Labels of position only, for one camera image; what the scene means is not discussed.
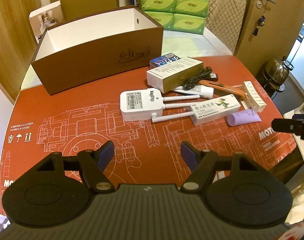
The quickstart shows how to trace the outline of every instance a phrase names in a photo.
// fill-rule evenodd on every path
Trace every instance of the quilted cushion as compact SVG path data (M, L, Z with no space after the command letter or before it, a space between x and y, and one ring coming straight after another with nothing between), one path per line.
M206 28L233 53L239 39L246 0L210 0Z

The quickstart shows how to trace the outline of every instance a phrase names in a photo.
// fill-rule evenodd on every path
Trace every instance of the red desk mat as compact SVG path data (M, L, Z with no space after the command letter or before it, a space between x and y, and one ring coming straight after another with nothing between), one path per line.
M290 134L274 132L271 121L281 118L275 104L245 66L233 56L204 57L219 81L237 86L252 81L267 106L262 122L229 127L224 118L194 126L190 117L152 124L150 120L124 122L119 96L126 90L146 89L147 67L91 82L49 96L43 86L20 92L3 144L0 165L1 196L14 180L47 156L64 156L84 149L97 149L114 142L115 156L104 171L119 183L181 185L190 174L180 156L181 141L219 155L245 152L266 169L272 168L296 147ZM174 114L184 109L171 109ZM78 172L67 172L79 179Z

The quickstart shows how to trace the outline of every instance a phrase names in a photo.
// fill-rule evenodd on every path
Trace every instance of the purple tube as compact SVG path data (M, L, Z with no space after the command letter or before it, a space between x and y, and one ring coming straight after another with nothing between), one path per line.
M236 126L252 122L261 122L262 120L251 108L228 115L228 124Z

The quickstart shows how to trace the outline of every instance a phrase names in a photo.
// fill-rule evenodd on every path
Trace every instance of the green tissue package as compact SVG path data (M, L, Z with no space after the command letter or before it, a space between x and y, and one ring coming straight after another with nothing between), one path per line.
M202 17L174 14L173 30L178 32L203 34L205 19Z
M174 21L174 14L173 13L164 13L164 12L145 12L149 15L152 19L156 20L159 24L164 27L166 31L173 30L173 21Z
M174 12L176 0L141 0L143 11Z
M176 0L175 12L207 17L209 2L209 0Z

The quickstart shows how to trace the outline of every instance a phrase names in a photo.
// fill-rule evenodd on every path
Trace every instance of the tassel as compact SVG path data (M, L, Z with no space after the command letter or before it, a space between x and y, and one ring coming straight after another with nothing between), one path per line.
M256 27L255 30L254 30L254 32L253 32L254 36L257 36L257 34L258 34L258 27Z

